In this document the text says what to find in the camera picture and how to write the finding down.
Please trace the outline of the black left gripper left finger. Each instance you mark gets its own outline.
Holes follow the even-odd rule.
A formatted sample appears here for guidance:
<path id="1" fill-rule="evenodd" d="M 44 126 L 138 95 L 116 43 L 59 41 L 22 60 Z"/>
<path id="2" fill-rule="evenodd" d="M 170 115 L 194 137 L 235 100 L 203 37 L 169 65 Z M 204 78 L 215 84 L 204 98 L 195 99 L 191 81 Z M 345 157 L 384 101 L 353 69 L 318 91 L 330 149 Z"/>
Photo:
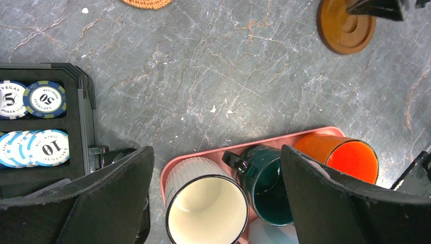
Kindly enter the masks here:
<path id="1" fill-rule="evenodd" d="M 1 201 L 1 243 L 144 243 L 152 147 L 34 197 Z"/>

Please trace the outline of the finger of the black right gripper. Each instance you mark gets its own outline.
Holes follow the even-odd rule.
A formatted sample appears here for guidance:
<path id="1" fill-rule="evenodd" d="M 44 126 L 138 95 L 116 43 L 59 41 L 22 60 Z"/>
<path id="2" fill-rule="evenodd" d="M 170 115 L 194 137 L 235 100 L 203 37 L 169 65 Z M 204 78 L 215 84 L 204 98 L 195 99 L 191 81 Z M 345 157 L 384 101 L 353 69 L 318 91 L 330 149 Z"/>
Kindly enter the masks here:
<path id="1" fill-rule="evenodd" d="M 347 13 L 369 15 L 392 21 L 404 21 L 409 10 L 409 1 L 404 0 L 361 0 L 349 4 Z"/>

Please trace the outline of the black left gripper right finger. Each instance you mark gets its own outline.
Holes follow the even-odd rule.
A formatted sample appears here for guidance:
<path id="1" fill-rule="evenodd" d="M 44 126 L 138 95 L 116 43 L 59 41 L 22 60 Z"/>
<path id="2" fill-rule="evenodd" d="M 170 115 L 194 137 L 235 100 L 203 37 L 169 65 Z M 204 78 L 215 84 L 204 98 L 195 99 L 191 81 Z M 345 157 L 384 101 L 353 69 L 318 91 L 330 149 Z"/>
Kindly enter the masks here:
<path id="1" fill-rule="evenodd" d="M 289 145 L 281 168 L 300 243 L 430 243 L 430 198 L 363 182 Z"/>

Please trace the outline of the brown wooden coaster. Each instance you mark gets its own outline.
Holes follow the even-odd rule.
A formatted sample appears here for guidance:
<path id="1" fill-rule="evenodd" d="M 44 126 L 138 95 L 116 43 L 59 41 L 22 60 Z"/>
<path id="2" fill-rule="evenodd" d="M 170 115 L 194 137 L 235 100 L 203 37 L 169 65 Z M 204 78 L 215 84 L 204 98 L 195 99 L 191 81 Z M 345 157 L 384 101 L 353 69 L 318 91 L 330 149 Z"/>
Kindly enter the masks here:
<path id="1" fill-rule="evenodd" d="M 356 1 L 322 0 L 317 10 L 317 28 L 322 42 L 331 51 L 350 55 L 362 51 L 372 40 L 376 17 L 352 15 L 347 8 Z"/>

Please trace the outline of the orange mug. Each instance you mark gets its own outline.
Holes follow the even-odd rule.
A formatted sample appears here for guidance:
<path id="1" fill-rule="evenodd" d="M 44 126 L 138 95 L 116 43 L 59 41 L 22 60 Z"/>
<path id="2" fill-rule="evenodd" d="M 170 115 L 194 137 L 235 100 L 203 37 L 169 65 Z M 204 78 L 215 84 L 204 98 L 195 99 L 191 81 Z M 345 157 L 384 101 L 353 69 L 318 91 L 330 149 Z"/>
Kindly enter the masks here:
<path id="1" fill-rule="evenodd" d="M 314 160 L 369 184 L 375 184 L 379 161 L 374 149 L 364 141 L 311 133 L 294 147 Z"/>

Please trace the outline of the woven rattan coaster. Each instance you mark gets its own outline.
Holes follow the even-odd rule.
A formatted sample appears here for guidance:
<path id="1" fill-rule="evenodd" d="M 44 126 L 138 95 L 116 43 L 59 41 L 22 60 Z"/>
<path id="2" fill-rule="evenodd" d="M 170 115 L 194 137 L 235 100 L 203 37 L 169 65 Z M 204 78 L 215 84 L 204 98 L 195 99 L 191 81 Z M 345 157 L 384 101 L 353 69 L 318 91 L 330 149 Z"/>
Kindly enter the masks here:
<path id="1" fill-rule="evenodd" d="M 121 0 L 121 2 L 139 9 L 158 10 L 167 6 L 172 0 Z"/>

